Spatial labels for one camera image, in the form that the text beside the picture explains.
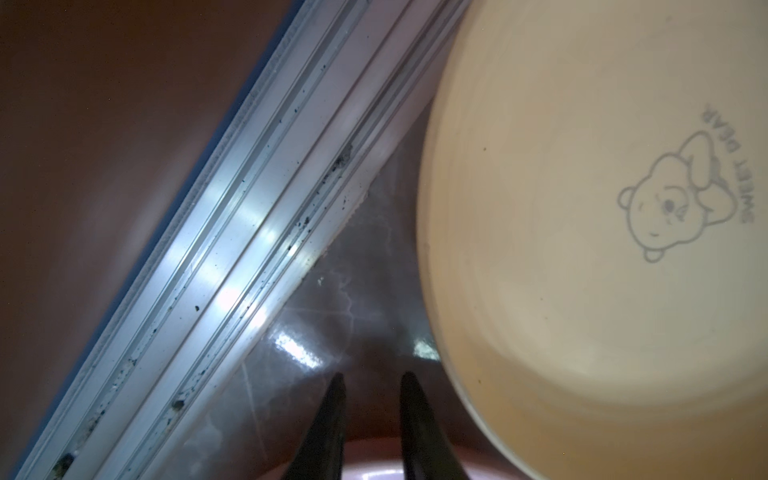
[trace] blue edge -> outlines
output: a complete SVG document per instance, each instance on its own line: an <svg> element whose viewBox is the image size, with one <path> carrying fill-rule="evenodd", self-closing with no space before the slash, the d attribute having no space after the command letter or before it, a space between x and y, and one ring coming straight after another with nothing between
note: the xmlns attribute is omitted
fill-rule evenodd
<svg viewBox="0 0 768 480"><path fill-rule="evenodd" d="M275 31L274 35L270 39L270 43L267 44L266 50L261 55L261 58L259 58L259 61L256 63L256 66L250 72L250 75L248 76L248 79L245 81L245 84L240 89L240 91L237 92L237 97L235 97L235 100L232 103L232 106L230 106L230 109L224 115L224 118L221 120L221 122L219 123L219 126L216 128L216 131L214 132L213 137L208 142L208 145L206 145L205 150L203 150L203 153L197 159L197 162L195 163L194 167L192 167L192 171L190 172L187 179L184 181L184 184L181 186L181 189L179 189L179 193L176 194L174 201L170 204L162 220L160 221L160 223L157 225L157 228L155 228L154 232L152 233L152 237L149 239L149 241L147 242L147 245L141 251L141 255L139 256L138 260L134 264L133 268L131 269L130 273L126 277L125 281L123 282L123 285L118 291L118 294L112 300L112 303L110 303L109 307L107 308L107 311L104 313L104 316L101 317L101 321L98 327L96 327L96 330L94 331L93 336L91 336L91 339L88 341L88 344L86 344L85 348L83 349L83 352L80 354L78 361L75 363L74 367L69 372L69 375L67 375L67 378L64 380L64 383L61 385L61 388L58 390L58 393L54 397L53 402L51 402L51 405L48 407L48 410L45 412L45 416L43 417L37 432L35 432L35 434L31 437L31 439L27 443L27 447L24 450L24 453L22 454L21 458L16 462L16 465L14 466L13 470L11 470L11 474L8 477L8 480L12 480L13 478L15 478L16 475L18 475L18 472L22 469L22 465L24 465L24 461L27 459L32 449L35 447L35 443L37 443L38 439L40 438L40 435L42 435L43 430L45 429L45 426L51 420L51 417L53 416L54 412L58 408L58 404L64 398L64 395L69 389L69 386L72 384L72 382L74 382L74 378L80 371L80 368L85 363L85 360L87 359L88 354L96 345L96 342L101 336L101 333L104 332L104 329L107 327L107 324L109 323L109 320L114 315L115 311L117 311L118 306L120 305L120 302L123 300L123 297L125 297L126 293L128 292L128 289L131 288L131 285L133 284L133 282L136 280L136 277L141 271L141 268L147 262L147 259L152 253L152 250L154 250L155 246L157 245L157 242L160 241L160 238L163 236L163 233L165 233L165 229L168 227L168 224L170 223L171 219L174 217L176 211L179 209L179 207L181 206L181 203L184 201L184 198L189 193L190 189L192 188L192 184L194 184L195 180L197 179L197 176L200 175L200 172L203 170L203 167L205 166L206 162L208 162L208 158L214 152L214 149L219 144L219 141L221 141L221 138L223 137L224 132L227 130L227 128L230 126L230 123L235 118L237 111L240 109L240 106L245 101L251 88L253 88L253 85L256 83L256 80L258 79L259 75L261 74L264 67L266 66L266 63L270 60L270 57L272 57L272 53L275 52L277 45L283 39L283 36L286 34L288 27L290 27L291 22L293 22L293 19L296 17L296 14L299 12L299 9L303 5L303 3L304 3L304 0L293 0L291 2L291 6L288 9L288 13L286 14L283 21L280 23L280 26L277 27L277 30Z"/></svg>

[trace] metal track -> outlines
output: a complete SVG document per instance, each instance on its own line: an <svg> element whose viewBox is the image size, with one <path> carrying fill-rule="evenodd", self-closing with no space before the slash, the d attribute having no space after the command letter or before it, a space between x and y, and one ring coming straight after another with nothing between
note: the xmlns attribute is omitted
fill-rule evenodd
<svg viewBox="0 0 768 480"><path fill-rule="evenodd" d="M18 480L152 478L431 100L468 0L306 0Z"/></svg>

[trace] bear print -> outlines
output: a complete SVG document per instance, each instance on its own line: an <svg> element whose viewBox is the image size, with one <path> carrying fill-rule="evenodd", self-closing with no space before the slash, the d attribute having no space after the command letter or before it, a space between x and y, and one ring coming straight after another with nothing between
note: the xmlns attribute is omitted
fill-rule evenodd
<svg viewBox="0 0 768 480"><path fill-rule="evenodd" d="M705 227L728 221L737 209L706 131L691 135L679 151L659 157L646 177L619 193L618 203L649 263L661 260L675 245L693 242Z"/></svg>

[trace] brown panel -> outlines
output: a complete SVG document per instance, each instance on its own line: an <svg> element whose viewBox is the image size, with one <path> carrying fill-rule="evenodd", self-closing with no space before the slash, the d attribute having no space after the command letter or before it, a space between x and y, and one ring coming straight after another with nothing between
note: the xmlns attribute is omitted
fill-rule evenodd
<svg viewBox="0 0 768 480"><path fill-rule="evenodd" d="M0 475L290 3L0 5Z"/></svg>

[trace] pink object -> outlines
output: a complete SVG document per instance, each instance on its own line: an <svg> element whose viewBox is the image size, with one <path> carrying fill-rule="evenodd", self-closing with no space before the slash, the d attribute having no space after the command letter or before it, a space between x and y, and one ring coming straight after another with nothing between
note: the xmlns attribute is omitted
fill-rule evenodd
<svg viewBox="0 0 768 480"><path fill-rule="evenodd" d="M461 447L453 447L472 480L525 480L514 466ZM279 480L288 465L281 465L259 480ZM369 439L344 445L342 480L402 480L400 439Z"/></svg>

